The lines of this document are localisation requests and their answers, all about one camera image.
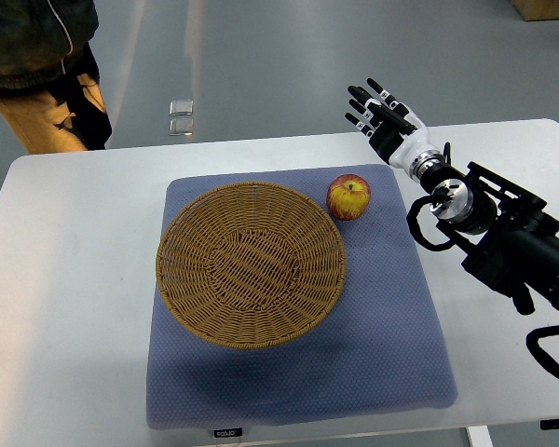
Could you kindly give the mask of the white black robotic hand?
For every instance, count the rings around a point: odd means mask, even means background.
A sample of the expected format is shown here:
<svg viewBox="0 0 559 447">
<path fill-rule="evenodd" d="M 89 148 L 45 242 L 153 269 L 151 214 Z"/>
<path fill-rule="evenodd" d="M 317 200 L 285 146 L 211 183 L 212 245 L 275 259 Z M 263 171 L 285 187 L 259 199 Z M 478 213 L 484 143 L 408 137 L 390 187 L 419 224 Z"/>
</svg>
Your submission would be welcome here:
<svg viewBox="0 0 559 447">
<path fill-rule="evenodd" d="M 426 126 L 373 78 L 367 79 L 367 85 L 375 94 L 361 86 L 348 87 L 348 104 L 355 114 L 347 112 L 345 118 L 367 138 L 382 161 L 395 166 L 397 151 L 412 143 L 412 137 L 421 137 Z"/>
</svg>

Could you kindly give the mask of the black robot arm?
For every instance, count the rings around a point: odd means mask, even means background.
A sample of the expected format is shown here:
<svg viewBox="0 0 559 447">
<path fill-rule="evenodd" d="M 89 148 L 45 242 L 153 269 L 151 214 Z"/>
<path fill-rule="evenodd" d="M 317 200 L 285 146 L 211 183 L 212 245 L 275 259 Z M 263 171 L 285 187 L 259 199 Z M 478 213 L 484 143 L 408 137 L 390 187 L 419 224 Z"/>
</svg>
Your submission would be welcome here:
<svg viewBox="0 0 559 447">
<path fill-rule="evenodd" d="M 518 313 L 534 312 L 533 291 L 559 312 L 559 221 L 539 196 L 477 163 L 468 169 L 452 167 L 448 148 L 418 162 L 414 174 L 426 194 L 406 216 L 413 239 L 429 251 L 459 247 L 465 271 L 511 298 Z M 526 346 L 559 380 L 559 363 L 539 344 L 553 336 L 559 325 L 535 329 Z"/>
</svg>

